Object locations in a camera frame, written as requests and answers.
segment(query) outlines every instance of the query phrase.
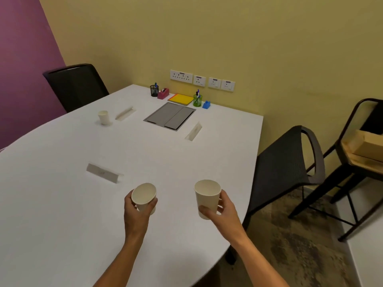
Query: purple wall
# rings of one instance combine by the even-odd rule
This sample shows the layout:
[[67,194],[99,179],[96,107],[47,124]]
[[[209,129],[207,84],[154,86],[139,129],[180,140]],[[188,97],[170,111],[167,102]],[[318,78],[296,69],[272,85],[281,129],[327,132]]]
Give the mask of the purple wall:
[[39,0],[0,1],[0,149],[65,114],[42,73],[65,66]]

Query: white paper cup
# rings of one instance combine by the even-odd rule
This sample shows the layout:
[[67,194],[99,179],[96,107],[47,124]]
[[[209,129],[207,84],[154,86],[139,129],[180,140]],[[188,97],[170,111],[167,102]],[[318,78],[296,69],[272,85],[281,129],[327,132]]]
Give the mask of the white paper cup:
[[137,206],[140,212],[143,212],[147,205],[156,198],[156,187],[151,183],[144,183],[137,186],[132,192],[132,202]]
[[[197,205],[203,205],[211,209],[214,213],[217,212],[219,194],[221,186],[209,179],[200,180],[194,185],[195,196],[197,197]],[[198,211],[200,217],[208,220],[202,213]]]
[[107,110],[101,110],[98,112],[98,117],[100,118],[101,125],[110,125],[109,114]]

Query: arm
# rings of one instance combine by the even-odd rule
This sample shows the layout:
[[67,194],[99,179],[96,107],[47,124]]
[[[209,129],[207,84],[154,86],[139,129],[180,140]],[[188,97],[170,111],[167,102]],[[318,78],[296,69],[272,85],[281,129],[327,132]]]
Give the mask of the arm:
[[149,203],[145,211],[139,212],[132,202],[132,192],[125,197],[124,246],[93,287],[125,287],[129,280],[134,261],[146,234],[150,213],[158,201],[155,198]]
[[246,235],[238,218],[236,208],[227,193],[222,190],[218,203],[218,215],[211,209],[200,206],[199,211],[207,216],[229,241],[245,264],[253,286],[288,287],[286,281],[269,264]]

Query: hand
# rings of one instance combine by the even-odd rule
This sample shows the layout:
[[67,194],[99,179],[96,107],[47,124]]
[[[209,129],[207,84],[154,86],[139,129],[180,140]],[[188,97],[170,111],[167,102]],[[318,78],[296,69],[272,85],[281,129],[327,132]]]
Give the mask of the hand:
[[246,232],[239,220],[234,203],[232,203],[226,191],[221,190],[219,198],[217,211],[221,215],[203,205],[200,205],[198,209],[215,224],[223,237],[236,248],[244,238],[247,238]]
[[129,192],[125,197],[125,242],[127,240],[138,240],[142,243],[149,224],[150,213],[156,206],[158,199],[153,199],[143,212],[137,210],[137,207],[132,202],[132,192]]

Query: office chair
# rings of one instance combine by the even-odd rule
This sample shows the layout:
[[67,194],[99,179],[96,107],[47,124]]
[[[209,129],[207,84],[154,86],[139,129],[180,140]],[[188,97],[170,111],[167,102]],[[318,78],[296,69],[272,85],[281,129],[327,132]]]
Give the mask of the office chair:
[[109,92],[95,67],[77,64],[44,72],[43,76],[67,112],[90,104]]
[[[298,215],[306,208],[314,209],[313,207],[310,206],[311,204],[316,202],[319,198],[321,198],[323,195],[328,193],[334,187],[339,188],[339,191],[333,196],[330,202],[335,203],[339,201],[340,199],[342,199],[343,197],[347,196],[348,202],[352,210],[352,214],[354,216],[355,223],[347,222],[329,213],[320,211],[324,215],[327,215],[329,217],[332,217],[334,219],[337,219],[341,222],[347,223],[352,226],[344,235],[338,238],[338,241],[346,240],[347,237],[353,231],[355,231],[355,229],[358,226],[360,226],[364,221],[366,221],[381,205],[383,205],[383,199],[381,199],[377,204],[375,204],[371,208],[370,211],[368,211],[359,220],[355,212],[355,208],[349,193],[350,190],[352,190],[358,183],[360,183],[366,177],[383,181],[383,172],[381,170],[383,163],[380,163],[372,159],[368,161],[368,164],[363,164],[364,162],[361,163],[360,158],[357,155],[353,155],[348,150],[347,142],[342,141],[343,136],[345,135],[355,113],[357,112],[357,109],[362,103],[366,101],[376,102],[377,104],[374,107],[374,110],[372,110],[367,120],[362,125],[361,130],[371,132],[373,134],[378,134],[378,135],[383,134],[383,100],[369,98],[369,99],[363,99],[359,101],[355,105],[354,109],[352,110],[351,115],[346,122],[346,125],[344,126],[341,134],[339,135],[339,138],[336,140],[335,144],[332,145],[323,155],[323,158],[324,158],[328,156],[328,154],[336,150],[339,160],[341,161],[342,164],[337,169],[335,169],[325,179],[325,181],[321,185],[319,185],[312,193],[310,193],[307,196],[307,198],[305,198],[289,215],[289,218],[293,218],[294,216]],[[312,169],[314,166],[315,166],[315,163],[308,168],[308,171]],[[350,175],[352,175],[351,178],[343,186],[338,185]]]
[[[304,165],[302,133],[309,138],[314,152],[316,167],[313,176],[307,174]],[[321,184],[324,177],[323,154],[314,133],[303,126],[292,127],[258,155],[249,207],[242,226],[247,230],[251,216],[258,210],[300,186]],[[231,246],[225,258],[229,264],[235,263],[236,253]]]

